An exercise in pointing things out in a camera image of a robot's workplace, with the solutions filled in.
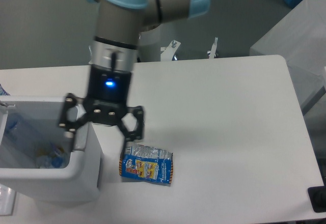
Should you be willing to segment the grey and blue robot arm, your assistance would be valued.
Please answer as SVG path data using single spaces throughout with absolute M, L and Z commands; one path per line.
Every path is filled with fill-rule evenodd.
M 93 122 L 116 126 L 126 144 L 143 138 L 145 110 L 127 98 L 144 27 L 204 15 L 210 0 L 94 0 L 99 3 L 87 93 L 68 93 L 58 126 L 78 149 L 79 130 Z

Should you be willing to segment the white metal robot base frame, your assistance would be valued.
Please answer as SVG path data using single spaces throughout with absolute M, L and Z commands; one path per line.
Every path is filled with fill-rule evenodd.
M 135 47 L 119 47 L 117 44 L 105 44 L 95 41 L 90 50 L 89 64 L 95 64 L 109 68 L 112 54 L 116 55 L 116 68 L 131 70 L 136 62 L 176 61 L 178 60 L 179 41 L 173 40 L 168 46 L 160 47 L 156 43 L 142 45 L 141 50 Z

